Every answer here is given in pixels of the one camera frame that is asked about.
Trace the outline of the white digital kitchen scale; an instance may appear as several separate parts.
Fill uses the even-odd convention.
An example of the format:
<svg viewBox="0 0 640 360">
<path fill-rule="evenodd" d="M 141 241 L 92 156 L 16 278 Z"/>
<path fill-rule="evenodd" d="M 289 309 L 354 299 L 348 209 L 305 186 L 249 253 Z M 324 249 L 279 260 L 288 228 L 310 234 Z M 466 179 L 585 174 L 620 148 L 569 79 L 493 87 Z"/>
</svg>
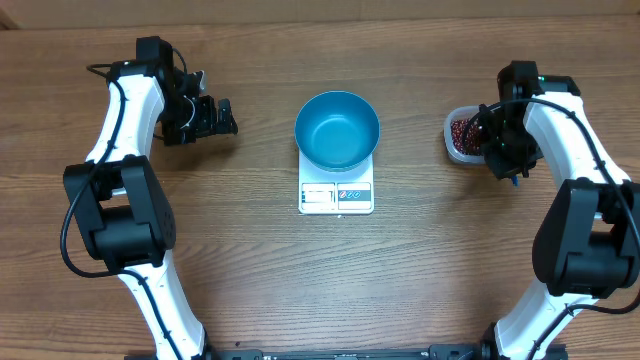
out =
<svg viewBox="0 0 640 360">
<path fill-rule="evenodd" d="M 299 154 L 298 210 L 304 215 L 368 215 L 375 209 L 373 155 L 353 169 L 331 172 Z"/>
</svg>

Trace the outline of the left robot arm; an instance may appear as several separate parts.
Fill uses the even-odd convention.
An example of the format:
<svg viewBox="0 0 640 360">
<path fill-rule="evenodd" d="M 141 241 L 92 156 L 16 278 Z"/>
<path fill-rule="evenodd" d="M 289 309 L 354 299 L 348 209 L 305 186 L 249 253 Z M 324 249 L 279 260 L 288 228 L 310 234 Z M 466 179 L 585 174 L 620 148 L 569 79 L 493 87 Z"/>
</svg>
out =
<svg viewBox="0 0 640 360">
<path fill-rule="evenodd" d="M 125 284 L 152 334 L 154 358 L 215 359 L 177 275 L 176 221 L 149 156 L 156 139 L 174 146 L 237 134 L 231 104 L 207 95 L 205 73 L 189 71 L 158 36 L 137 39 L 132 60 L 87 69 L 105 79 L 109 106 L 94 148 L 63 174 L 70 202 L 63 262 L 80 277 Z"/>
</svg>

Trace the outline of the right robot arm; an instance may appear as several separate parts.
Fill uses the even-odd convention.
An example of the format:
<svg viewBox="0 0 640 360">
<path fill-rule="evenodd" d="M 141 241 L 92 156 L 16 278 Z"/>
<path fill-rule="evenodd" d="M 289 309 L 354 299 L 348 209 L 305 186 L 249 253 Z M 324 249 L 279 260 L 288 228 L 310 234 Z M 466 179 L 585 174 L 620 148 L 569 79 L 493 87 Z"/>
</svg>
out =
<svg viewBox="0 0 640 360">
<path fill-rule="evenodd" d="M 557 194 L 534 238 L 535 277 L 511 312 L 492 325 L 485 359 L 564 359 L 553 339 L 583 311 L 623 315 L 639 302 L 600 306 L 639 277 L 639 186 L 616 165 L 584 112 L 569 76 L 513 61 L 497 75 L 499 100 L 481 105 L 480 151 L 498 179 L 527 177 L 546 160 Z"/>
</svg>

